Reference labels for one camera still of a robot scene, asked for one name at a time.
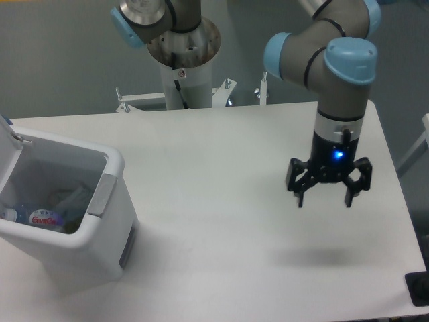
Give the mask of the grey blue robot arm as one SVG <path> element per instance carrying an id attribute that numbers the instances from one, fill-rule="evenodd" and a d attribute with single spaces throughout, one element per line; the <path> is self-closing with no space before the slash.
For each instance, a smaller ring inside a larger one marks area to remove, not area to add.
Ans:
<path id="1" fill-rule="evenodd" d="M 355 154 L 377 64 L 368 37 L 381 10 L 376 1 L 321 1 L 311 14 L 311 26 L 272 36 L 263 53 L 266 72 L 318 95 L 310 157 L 290 160 L 286 186 L 302 201 L 316 184 L 342 182 L 351 205 L 371 186 L 373 167 Z M 221 36 L 199 1 L 121 1 L 110 15 L 121 37 L 160 65 L 168 109 L 214 105 L 210 65 Z"/>

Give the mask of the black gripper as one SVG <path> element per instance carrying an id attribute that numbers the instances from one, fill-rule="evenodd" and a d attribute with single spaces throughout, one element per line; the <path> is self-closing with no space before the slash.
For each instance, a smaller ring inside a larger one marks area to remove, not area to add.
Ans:
<path id="1" fill-rule="evenodd" d="M 370 160 L 363 157 L 354 161 L 358 142 L 358 139 L 351 139 L 349 129 L 341 131 L 338 142 L 314 132 L 309 160 L 291 158 L 286 175 L 286 187 L 294 193 L 299 208 L 303 206 L 304 193 L 320 182 L 338 183 L 344 179 L 346 207 L 351 207 L 361 191 L 371 188 L 373 166 Z M 349 176 L 355 169 L 360 174 L 357 180 Z"/>

